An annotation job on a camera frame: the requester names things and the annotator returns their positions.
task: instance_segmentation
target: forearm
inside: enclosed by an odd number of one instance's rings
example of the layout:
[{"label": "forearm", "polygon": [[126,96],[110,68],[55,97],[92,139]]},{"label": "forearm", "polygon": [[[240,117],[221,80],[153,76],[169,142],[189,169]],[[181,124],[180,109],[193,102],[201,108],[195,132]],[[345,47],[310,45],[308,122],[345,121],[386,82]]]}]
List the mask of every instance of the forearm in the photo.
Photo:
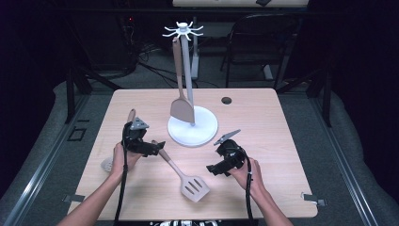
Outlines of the forearm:
[{"label": "forearm", "polygon": [[281,212],[270,193],[264,187],[258,187],[253,190],[251,189],[251,197],[257,203],[268,226],[293,225]]},{"label": "forearm", "polygon": [[58,225],[94,225],[112,193],[118,187],[120,178],[120,176],[109,176]]}]

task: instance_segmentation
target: human hand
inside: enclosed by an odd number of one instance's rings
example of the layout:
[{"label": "human hand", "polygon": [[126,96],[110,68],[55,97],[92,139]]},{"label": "human hand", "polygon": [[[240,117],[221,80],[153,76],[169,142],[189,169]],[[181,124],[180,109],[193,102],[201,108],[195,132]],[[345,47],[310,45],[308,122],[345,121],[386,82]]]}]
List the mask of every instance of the human hand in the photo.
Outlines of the human hand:
[{"label": "human hand", "polygon": [[[133,153],[127,152],[127,166],[130,170],[138,161],[138,159],[142,156],[141,153]],[[122,175],[123,173],[123,165],[124,165],[124,156],[123,156],[123,146],[120,143],[117,143],[114,148],[114,159],[112,161],[112,169],[111,175]]]},{"label": "human hand", "polygon": [[[259,162],[253,158],[249,158],[249,162],[252,170],[250,194],[253,195],[257,191],[260,191],[265,188],[263,184],[262,172],[261,172],[261,167],[259,166]],[[235,178],[240,187],[242,187],[243,189],[247,189],[247,175],[248,175],[247,160],[244,161],[244,165],[240,169],[236,168],[230,169],[228,173]]]}]

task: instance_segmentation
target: human arm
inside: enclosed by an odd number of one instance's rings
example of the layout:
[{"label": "human arm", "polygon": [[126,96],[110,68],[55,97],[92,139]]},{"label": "human arm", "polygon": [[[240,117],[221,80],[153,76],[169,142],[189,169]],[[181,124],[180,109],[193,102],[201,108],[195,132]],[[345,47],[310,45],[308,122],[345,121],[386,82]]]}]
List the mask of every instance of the human arm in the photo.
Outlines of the human arm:
[{"label": "human arm", "polygon": [[[249,161],[252,170],[252,182],[249,193],[261,210],[266,224],[268,226],[293,225],[281,212],[270,193],[266,190],[263,184],[261,167],[259,166],[258,161],[253,158],[249,158]],[[247,160],[245,160],[243,167],[240,169],[230,169],[229,173],[235,178],[235,180],[237,180],[238,184],[243,189],[246,189],[248,174]]]},{"label": "human arm", "polygon": [[[140,153],[127,152],[127,164],[129,170],[135,165],[140,157]],[[123,147],[118,143],[114,148],[112,169],[108,177],[90,196],[88,196],[87,199],[64,217],[58,225],[94,225],[112,193],[120,184],[123,174],[123,165]]]}]

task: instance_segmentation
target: spatula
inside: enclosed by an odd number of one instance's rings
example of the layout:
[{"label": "spatula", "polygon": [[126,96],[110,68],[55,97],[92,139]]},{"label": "spatula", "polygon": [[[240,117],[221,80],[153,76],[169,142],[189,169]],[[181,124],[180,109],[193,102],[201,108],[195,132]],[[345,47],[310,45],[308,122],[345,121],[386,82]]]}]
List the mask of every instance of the spatula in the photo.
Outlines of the spatula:
[{"label": "spatula", "polygon": [[169,165],[177,172],[181,180],[180,190],[191,201],[198,202],[209,191],[209,186],[199,176],[187,176],[180,171],[176,164],[170,159],[169,155],[164,149],[159,151],[159,154],[169,163]]},{"label": "spatula", "polygon": [[195,123],[194,106],[185,98],[183,94],[182,81],[182,47],[178,38],[173,39],[173,57],[175,61],[177,85],[180,97],[172,102],[170,116],[186,122]]}]

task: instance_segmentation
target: black chair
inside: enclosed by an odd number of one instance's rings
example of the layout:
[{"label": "black chair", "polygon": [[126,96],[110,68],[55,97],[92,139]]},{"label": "black chair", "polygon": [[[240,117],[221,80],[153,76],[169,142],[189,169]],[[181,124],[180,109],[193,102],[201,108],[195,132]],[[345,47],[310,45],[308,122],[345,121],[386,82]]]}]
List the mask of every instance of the black chair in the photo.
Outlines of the black chair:
[{"label": "black chair", "polygon": [[228,36],[227,51],[220,70],[227,63],[226,88],[232,65],[279,65],[274,78],[276,89],[287,41],[294,35],[298,20],[287,15],[251,14],[239,19]]}]

